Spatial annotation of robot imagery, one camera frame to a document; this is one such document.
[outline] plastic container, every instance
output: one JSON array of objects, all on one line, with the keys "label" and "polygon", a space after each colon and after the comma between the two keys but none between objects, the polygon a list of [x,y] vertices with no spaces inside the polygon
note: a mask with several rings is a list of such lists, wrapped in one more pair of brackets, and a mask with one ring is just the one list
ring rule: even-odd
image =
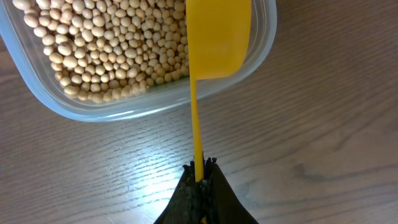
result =
[{"label": "plastic container", "polygon": [[[115,121],[156,113],[190,102],[189,79],[150,88],[140,96],[95,104],[67,98],[50,61],[43,54],[41,39],[24,24],[24,13],[11,0],[0,0],[0,33],[31,92],[46,107],[79,121]],[[248,54],[242,67],[228,78],[198,82],[198,98],[204,98],[241,81],[260,66],[269,53],[277,26],[275,0],[252,0],[252,25]]]}]

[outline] utensil handle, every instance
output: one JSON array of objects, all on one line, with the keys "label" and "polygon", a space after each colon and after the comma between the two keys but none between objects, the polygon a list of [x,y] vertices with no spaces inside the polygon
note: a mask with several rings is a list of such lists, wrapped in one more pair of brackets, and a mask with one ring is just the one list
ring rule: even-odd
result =
[{"label": "utensil handle", "polygon": [[195,180],[199,182],[204,175],[203,170],[203,149],[201,144],[200,125],[198,117],[197,103],[197,81],[193,77],[190,78],[191,84],[191,111],[192,111],[192,131],[193,131],[193,149],[195,160]]}]

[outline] black robotic claw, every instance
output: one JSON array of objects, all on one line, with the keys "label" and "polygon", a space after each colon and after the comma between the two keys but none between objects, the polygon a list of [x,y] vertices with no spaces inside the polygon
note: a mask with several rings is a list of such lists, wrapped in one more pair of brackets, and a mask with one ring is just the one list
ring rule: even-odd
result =
[{"label": "black robotic claw", "polygon": [[205,178],[195,182],[194,163],[184,165],[184,173],[169,204],[155,224],[258,224],[241,205],[226,180],[216,158],[205,162]]}]

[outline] brown tabletop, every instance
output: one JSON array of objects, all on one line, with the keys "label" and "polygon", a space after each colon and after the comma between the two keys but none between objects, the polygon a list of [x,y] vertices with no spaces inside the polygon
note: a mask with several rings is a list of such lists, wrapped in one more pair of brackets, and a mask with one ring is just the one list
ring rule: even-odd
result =
[{"label": "brown tabletop", "polygon": [[[398,2],[277,7],[265,62],[199,102],[205,157],[259,223],[398,223]],[[72,121],[0,48],[0,223],[152,223],[193,158],[190,107]]]}]

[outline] yellow scoop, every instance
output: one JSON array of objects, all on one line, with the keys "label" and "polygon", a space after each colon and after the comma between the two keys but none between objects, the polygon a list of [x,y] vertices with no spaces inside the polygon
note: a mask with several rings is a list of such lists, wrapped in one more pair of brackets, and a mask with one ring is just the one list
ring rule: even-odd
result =
[{"label": "yellow scoop", "polygon": [[204,178],[197,80],[232,75],[249,45],[251,0],[187,0],[195,179]]}]

